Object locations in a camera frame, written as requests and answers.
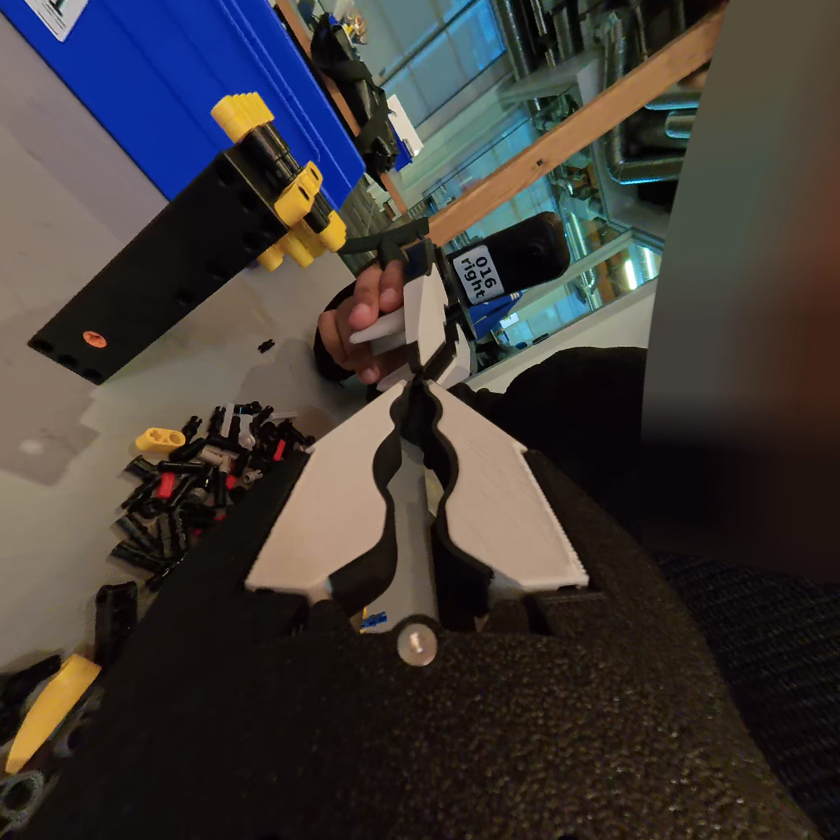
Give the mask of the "dark textured fabric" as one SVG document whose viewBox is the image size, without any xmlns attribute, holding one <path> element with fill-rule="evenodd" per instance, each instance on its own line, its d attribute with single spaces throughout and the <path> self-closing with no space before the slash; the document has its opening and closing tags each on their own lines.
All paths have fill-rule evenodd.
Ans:
<svg viewBox="0 0 840 840">
<path fill-rule="evenodd" d="M 771 769 L 824 838 L 839 838 L 839 587 L 654 552 Z"/>
</svg>

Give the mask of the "person's right hand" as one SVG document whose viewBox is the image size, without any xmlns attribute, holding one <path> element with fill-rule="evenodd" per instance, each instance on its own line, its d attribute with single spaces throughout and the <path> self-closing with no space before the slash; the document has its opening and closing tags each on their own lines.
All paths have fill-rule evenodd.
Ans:
<svg viewBox="0 0 840 840">
<path fill-rule="evenodd" d="M 369 343 L 350 341 L 352 334 L 368 329 L 380 316 L 403 305 L 403 271 L 403 263 L 398 260 L 386 268 L 372 264 L 322 312 L 313 352 L 317 370 L 325 380 L 344 382 L 354 375 L 364 385 L 374 385 L 404 365 L 403 347 L 375 354 Z"/>
</svg>

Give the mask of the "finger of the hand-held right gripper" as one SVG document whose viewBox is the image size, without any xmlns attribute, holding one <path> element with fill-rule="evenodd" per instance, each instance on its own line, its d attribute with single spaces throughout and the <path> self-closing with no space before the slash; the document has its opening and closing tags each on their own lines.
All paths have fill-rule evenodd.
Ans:
<svg viewBox="0 0 840 840">
<path fill-rule="evenodd" d="M 420 378 L 459 325 L 447 322 L 448 296 L 440 275 L 410 280 L 404 287 L 405 346 L 408 370 Z"/>
<path fill-rule="evenodd" d="M 456 331 L 455 338 L 448 339 L 440 353 L 420 374 L 423 382 L 435 383 L 444 391 L 465 382 L 473 374 L 475 352 L 473 343 L 464 332 Z"/>
</svg>

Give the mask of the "wooden beam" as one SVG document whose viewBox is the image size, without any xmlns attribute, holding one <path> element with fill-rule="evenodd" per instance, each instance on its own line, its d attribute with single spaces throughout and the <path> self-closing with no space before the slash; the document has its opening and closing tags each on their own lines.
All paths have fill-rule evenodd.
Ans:
<svg viewBox="0 0 840 840">
<path fill-rule="evenodd" d="M 719 2 L 683 35 L 433 215 L 428 223 L 432 242 L 445 246 L 708 63 L 727 7 L 728 2 Z"/>
</svg>

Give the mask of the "black yellow brick assembly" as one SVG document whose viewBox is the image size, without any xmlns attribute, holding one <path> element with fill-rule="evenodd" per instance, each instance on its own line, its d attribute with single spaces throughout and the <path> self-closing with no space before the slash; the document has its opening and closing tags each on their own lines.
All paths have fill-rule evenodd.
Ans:
<svg viewBox="0 0 840 840">
<path fill-rule="evenodd" d="M 347 227 L 314 161 L 300 164 L 257 92 L 211 115 L 218 153 L 27 346 L 100 385 L 253 263 L 306 268 L 337 253 Z"/>
</svg>

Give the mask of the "pile of mixed toy bricks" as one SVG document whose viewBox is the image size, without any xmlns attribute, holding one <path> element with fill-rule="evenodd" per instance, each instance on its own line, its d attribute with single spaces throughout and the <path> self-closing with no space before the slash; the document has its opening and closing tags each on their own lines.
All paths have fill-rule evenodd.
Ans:
<svg viewBox="0 0 840 840">
<path fill-rule="evenodd" d="M 5 759 L 1 786 L 2 838 L 16 838 L 76 751 L 101 691 L 100 665 L 69 656 L 26 710 Z"/>
</svg>

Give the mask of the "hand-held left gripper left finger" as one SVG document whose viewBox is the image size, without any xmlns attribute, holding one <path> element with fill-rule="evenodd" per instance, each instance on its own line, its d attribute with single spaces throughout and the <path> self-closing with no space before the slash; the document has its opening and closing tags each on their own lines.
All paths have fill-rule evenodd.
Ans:
<svg viewBox="0 0 840 840">
<path fill-rule="evenodd" d="M 396 573 L 395 502 L 411 386 L 399 381 L 308 458 L 245 581 L 252 591 L 367 606 Z"/>
</svg>

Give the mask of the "blue storage bin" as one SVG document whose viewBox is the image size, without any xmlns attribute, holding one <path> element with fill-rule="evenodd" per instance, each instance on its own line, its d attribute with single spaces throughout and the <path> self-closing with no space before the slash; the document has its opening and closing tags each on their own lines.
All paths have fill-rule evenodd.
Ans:
<svg viewBox="0 0 840 840">
<path fill-rule="evenodd" d="M 2 14 L 172 199 L 221 150 L 211 116 L 256 92 L 339 210 L 364 173 L 298 42 L 264 1 L 2 1 Z"/>
</svg>

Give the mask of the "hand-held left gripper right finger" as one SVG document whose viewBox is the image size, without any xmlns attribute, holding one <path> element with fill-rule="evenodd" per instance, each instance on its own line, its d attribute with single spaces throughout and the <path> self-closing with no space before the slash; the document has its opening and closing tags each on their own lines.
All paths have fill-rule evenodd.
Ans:
<svg viewBox="0 0 840 840">
<path fill-rule="evenodd" d="M 419 442 L 443 488 L 436 575 L 459 613 L 585 591 L 589 575 L 548 492 L 539 454 L 431 381 L 413 386 Z"/>
</svg>

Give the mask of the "grey toy axle tube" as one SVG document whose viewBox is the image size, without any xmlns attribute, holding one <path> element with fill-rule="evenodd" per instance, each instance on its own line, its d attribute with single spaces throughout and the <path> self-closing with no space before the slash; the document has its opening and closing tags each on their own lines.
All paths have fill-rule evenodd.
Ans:
<svg viewBox="0 0 840 840">
<path fill-rule="evenodd" d="M 395 502 L 397 566 L 395 620 L 423 615 L 438 621 L 432 548 L 433 518 L 428 506 L 421 449 L 402 441 L 402 463 L 389 486 Z"/>
</svg>

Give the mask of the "pile of small black pins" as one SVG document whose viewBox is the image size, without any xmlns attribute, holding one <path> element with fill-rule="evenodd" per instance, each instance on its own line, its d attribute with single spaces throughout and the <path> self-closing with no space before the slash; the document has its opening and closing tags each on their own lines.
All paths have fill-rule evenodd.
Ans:
<svg viewBox="0 0 840 840">
<path fill-rule="evenodd" d="M 109 558 L 144 574 L 157 593 L 200 539 L 224 521 L 257 483 L 306 452 L 317 439 L 296 412 L 260 402 L 216 406 L 207 421 L 191 416 L 178 431 L 186 445 L 169 455 L 138 454 L 123 472 L 138 485 L 121 502 Z"/>
</svg>

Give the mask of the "short black beam brick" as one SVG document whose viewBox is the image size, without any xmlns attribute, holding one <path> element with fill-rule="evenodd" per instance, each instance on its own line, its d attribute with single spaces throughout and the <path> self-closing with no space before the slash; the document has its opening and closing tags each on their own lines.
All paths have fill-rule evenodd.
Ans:
<svg viewBox="0 0 840 840">
<path fill-rule="evenodd" d="M 106 584 L 94 599 L 93 660 L 102 669 L 120 657 L 139 617 L 139 587 L 136 582 Z"/>
</svg>

